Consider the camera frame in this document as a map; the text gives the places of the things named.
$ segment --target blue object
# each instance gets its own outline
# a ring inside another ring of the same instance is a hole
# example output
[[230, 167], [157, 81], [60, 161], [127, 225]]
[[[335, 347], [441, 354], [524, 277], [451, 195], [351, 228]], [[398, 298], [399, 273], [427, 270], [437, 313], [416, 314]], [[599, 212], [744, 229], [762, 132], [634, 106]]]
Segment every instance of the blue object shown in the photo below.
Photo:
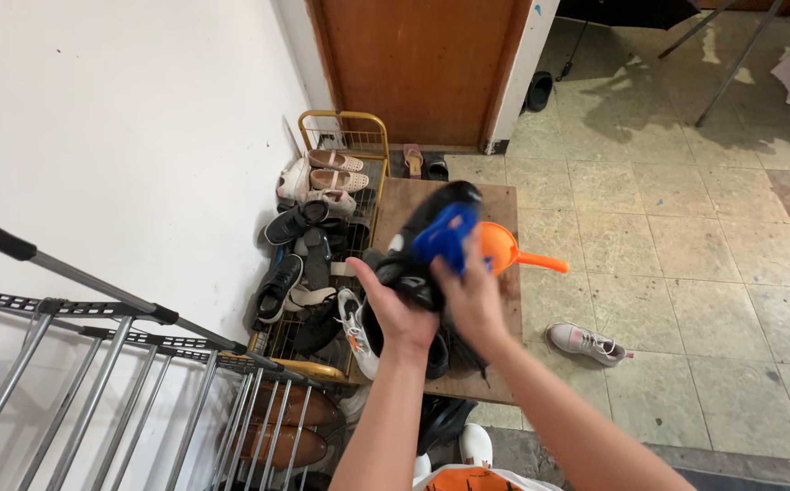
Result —
[[461, 243], [476, 225], [477, 212], [473, 208], [461, 203], [447, 205], [413, 240], [413, 257], [431, 264], [435, 257], [443, 256], [450, 269], [459, 275], [464, 274], [465, 253]]

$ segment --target clothes drying rack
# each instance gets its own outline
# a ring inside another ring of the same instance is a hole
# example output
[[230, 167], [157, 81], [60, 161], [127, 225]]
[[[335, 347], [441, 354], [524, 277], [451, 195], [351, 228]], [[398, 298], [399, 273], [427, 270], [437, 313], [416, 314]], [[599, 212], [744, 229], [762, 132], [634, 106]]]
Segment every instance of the clothes drying rack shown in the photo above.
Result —
[[[57, 491], [62, 489], [77, 450], [83, 441], [84, 434], [89, 427], [92, 415], [95, 412], [98, 402], [105, 391], [105, 386], [113, 372], [113, 367], [117, 363], [117, 358], [120, 351], [126, 345], [139, 346], [147, 349], [144, 364], [141, 368], [140, 375], [137, 382], [132, 388], [128, 403], [123, 411], [121, 418], [117, 424], [116, 432], [114, 433], [110, 445], [108, 446], [105, 454], [104, 461], [99, 466], [95, 476], [95, 482], [92, 489], [97, 491], [105, 484], [105, 479], [110, 471], [110, 466], [114, 461], [117, 454], [117, 448], [122, 440], [122, 437], [127, 429], [129, 419], [133, 413], [135, 405], [142, 389], [144, 388], [145, 380], [150, 372], [150, 367], [156, 356], [163, 356], [164, 363], [158, 374], [150, 396], [146, 401], [146, 405], [141, 412], [139, 423], [131, 436], [130, 443], [125, 451], [122, 462], [117, 468], [115, 481], [110, 489], [116, 491], [125, 475], [128, 463], [131, 459], [131, 454], [137, 445], [144, 425], [149, 416], [150, 411], [155, 402], [156, 395], [165, 378], [165, 373], [174, 357], [193, 360], [197, 363], [205, 365], [204, 376], [201, 379], [201, 384], [198, 393], [194, 398], [192, 410], [189, 414], [188, 423], [183, 431], [183, 437], [180, 441], [180, 446], [171, 466], [171, 474], [165, 486], [166, 491], [172, 491], [177, 485], [177, 480], [180, 477], [180, 471], [183, 467], [186, 453], [189, 449], [189, 444], [193, 438], [195, 426], [198, 424], [201, 410], [204, 407], [207, 394], [213, 384], [217, 371], [219, 369], [231, 371], [241, 375], [241, 384], [238, 390], [238, 396], [231, 409], [230, 417], [226, 425], [226, 430], [222, 433], [221, 441], [219, 443], [219, 450], [216, 454], [215, 465], [212, 470], [209, 486], [207, 489], [218, 488], [220, 480], [226, 479], [225, 489], [231, 489], [235, 481], [235, 476], [246, 472], [246, 466], [238, 466], [239, 456], [241, 449], [244, 446], [245, 438], [247, 436], [247, 429], [250, 423], [250, 416], [254, 411], [256, 396], [259, 392], [259, 387], [263, 380], [273, 381], [273, 392], [270, 401], [265, 411], [264, 420], [261, 428], [267, 428], [272, 420], [272, 406], [274, 405], [275, 397], [280, 383], [284, 383], [283, 397], [277, 414], [274, 416], [275, 425], [272, 434], [280, 434], [280, 425], [285, 414], [289, 393], [293, 384], [306, 385], [308, 387], [306, 395], [304, 396], [303, 406], [301, 409], [301, 416], [299, 425], [296, 432], [295, 443], [292, 447], [290, 463], [284, 471], [284, 484], [283, 489], [289, 485], [289, 479], [292, 474], [292, 467], [295, 463], [295, 453], [298, 448], [298, 441], [301, 438], [302, 426], [304, 422], [304, 414], [307, 409], [307, 404], [310, 400], [310, 393], [313, 389], [325, 390], [325, 386], [319, 382], [311, 380], [306, 376], [299, 375], [294, 371], [287, 369], [281, 363], [272, 361], [266, 356], [261, 356], [257, 353], [247, 350], [247, 347], [236, 341], [227, 339], [220, 336], [215, 332], [202, 328], [200, 325], [195, 324], [180, 316], [179, 313], [162, 307], [156, 303], [150, 303], [137, 296], [134, 296], [125, 290], [122, 290], [114, 285], [108, 284], [96, 277], [84, 273], [69, 264], [66, 264], [49, 254], [37, 250], [37, 247], [30, 242], [19, 239], [16, 236], [2, 230], [0, 228], [0, 252], [8, 255], [9, 257], [18, 261], [28, 261], [34, 263], [44, 269], [50, 270], [53, 273], [59, 274], [69, 280], [75, 281], [81, 285], [92, 288], [93, 290], [109, 296], [116, 301], [69, 301], [64, 299], [32, 299], [28, 297], [10, 296], [0, 294], [0, 312], [7, 313], [14, 316], [24, 317], [30, 319], [31, 329], [28, 337], [22, 345], [17, 359], [14, 361], [13, 366], [10, 368], [5, 380], [0, 385], [0, 414], [8, 402], [10, 394], [18, 384], [22, 373], [25, 371], [29, 361], [40, 344], [40, 340], [47, 333], [48, 328], [55, 327], [59, 329], [66, 329], [75, 333], [78, 336], [85, 336], [92, 340], [88, 353], [85, 355], [83, 363], [81, 363], [77, 373], [75, 373], [73, 380], [70, 383], [67, 394], [64, 396], [58, 411], [55, 414], [49, 429], [44, 434], [42, 441], [35, 452], [31, 463], [29, 464], [23, 479], [17, 489], [24, 491], [31, 485], [32, 480], [35, 478], [37, 471], [42, 463], [44, 456], [50, 450], [56, 432], [62, 425], [62, 420], [68, 412], [68, 409], [73, 402], [74, 396], [82, 384], [86, 372], [92, 364], [92, 359], [95, 357], [96, 352], [101, 348], [104, 341], [109, 341], [110, 346], [107, 348], [107, 353], [102, 363], [101, 370], [95, 376], [95, 381], [91, 386], [90, 394], [87, 396], [83, 408], [76, 419], [76, 423], [70, 433], [67, 444], [62, 450], [61, 457], [55, 465], [52, 475], [50, 476], [48, 491]], [[78, 319], [113, 319], [118, 321], [117, 329], [105, 329], [95, 327], [81, 327], [72, 322], [65, 321], [65, 318], [78, 318]], [[176, 325], [183, 329], [192, 332], [201, 337], [178, 337], [178, 336], [156, 336], [137, 330], [131, 330], [131, 324], [134, 321], [155, 321], [162, 325]], [[260, 488], [270, 488], [270, 482], [273, 481], [275, 470], [271, 466], [274, 457], [275, 440], [271, 439], [269, 444], [268, 455], [261, 455], [264, 460], [262, 466], [260, 460], [260, 449], [263, 438], [258, 439], [258, 444], [255, 446], [253, 452], [253, 459], [248, 464], [248, 475], [243, 480], [246, 482], [244, 487], [245, 491], [249, 489], [250, 482], [253, 480], [256, 471], [257, 463], [261, 468], [260, 483], [269, 484], [268, 486], [260, 486]], [[307, 467], [303, 469], [303, 476], [306, 477]], [[302, 477], [301, 486], [304, 486], [304, 478]]]

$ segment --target umbrella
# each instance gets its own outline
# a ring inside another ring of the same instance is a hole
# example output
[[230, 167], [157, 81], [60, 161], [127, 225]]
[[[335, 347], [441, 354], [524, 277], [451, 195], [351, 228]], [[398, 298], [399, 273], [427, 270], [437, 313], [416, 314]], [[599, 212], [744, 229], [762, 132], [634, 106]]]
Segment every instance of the umbrella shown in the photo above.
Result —
[[556, 17], [583, 20], [585, 24], [576, 39], [570, 60], [562, 69], [562, 75], [555, 79], [561, 80], [574, 66], [574, 53], [590, 22], [610, 27], [668, 30], [700, 12], [697, 0], [562, 0], [555, 12]]

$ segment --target right hand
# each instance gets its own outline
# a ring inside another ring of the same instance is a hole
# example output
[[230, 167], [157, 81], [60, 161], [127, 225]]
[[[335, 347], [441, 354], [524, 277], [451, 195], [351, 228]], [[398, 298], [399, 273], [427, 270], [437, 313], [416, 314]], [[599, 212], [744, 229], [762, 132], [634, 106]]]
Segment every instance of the right hand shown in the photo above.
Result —
[[501, 310], [498, 279], [489, 273], [483, 261], [478, 226], [462, 247], [465, 251], [464, 276], [453, 273], [441, 256], [432, 261], [432, 273], [453, 312], [456, 330], [475, 351], [489, 360], [490, 350], [510, 336]]

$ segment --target white wall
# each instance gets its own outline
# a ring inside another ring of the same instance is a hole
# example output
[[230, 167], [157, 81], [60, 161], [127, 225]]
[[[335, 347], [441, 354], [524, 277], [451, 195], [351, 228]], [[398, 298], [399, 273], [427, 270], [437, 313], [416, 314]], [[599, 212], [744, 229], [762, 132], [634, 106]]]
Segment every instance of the white wall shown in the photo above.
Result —
[[[0, 226], [245, 342], [248, 298], [270, 256], [260, 229], [275, 215], [280, 170], [303, 151], [295, 123], [309, 107], [271, 1], [0, 0]], [[0, 292], [104, 298], [1, 255]], [[0, 381], [24, 331], [0, 320]], [[19, 482], [87, 348], [53, 329], [35, 353], [0, 420], [0, 489]], [[34, 488], [46, 485], [104, 352]], [[65, 489], [91, 485], [138, 353], [121, 356]], [[201, 370], [171, 367], [123, 489], [164, 485]], [[178, 489], [203, 487], [226, 385], [221, 377], [208, 399]]]
[[508, 83], [504, 89], [504, 99], [495, 119], [492, 138], [488, 147], [484, 149], [487, 154], [491, 152], [496, 141], [509, 140], [513, 135], [516, 118], [519, 117], [519, 110], [525, 100], [525, 93], [529, 90], [537, 62], [541, 59], [541, 51], [550, 34], [558, 5], [559, 0], [534, 0], [531, 4], [513, 67], [510, 69]]

